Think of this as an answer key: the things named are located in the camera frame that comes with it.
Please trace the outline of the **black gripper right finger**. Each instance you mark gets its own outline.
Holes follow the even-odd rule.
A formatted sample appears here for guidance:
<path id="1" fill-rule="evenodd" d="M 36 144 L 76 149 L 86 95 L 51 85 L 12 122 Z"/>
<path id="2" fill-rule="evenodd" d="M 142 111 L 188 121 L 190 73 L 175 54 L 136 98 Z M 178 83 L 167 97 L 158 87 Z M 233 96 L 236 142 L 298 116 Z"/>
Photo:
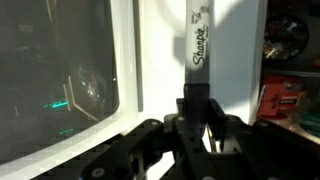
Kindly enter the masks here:
<path id="1" fill-rule="evenodd" d="M 268 121 L 245 124 L 210 101 L 209 127 L 221 151 L 210 161 L 219 180 L 320 180 L 320 145 Z"/>

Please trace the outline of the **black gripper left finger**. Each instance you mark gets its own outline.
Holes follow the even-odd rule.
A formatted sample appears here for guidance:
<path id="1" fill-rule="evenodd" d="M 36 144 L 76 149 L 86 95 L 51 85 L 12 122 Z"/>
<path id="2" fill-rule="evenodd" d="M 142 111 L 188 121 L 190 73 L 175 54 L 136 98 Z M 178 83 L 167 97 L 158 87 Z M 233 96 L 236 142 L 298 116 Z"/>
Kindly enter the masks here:
<path id="1" fill-rule="evenodd" d="M 178 152 L 178 123 L 181 116 L 168 115 L 164 122 L 147 119 L 86 165 L 80 180 L 147 180 L 147 171 L 163 154 L 175 153 L 171 165 L 160 180 L 187 180 L 184 158 Z"/>

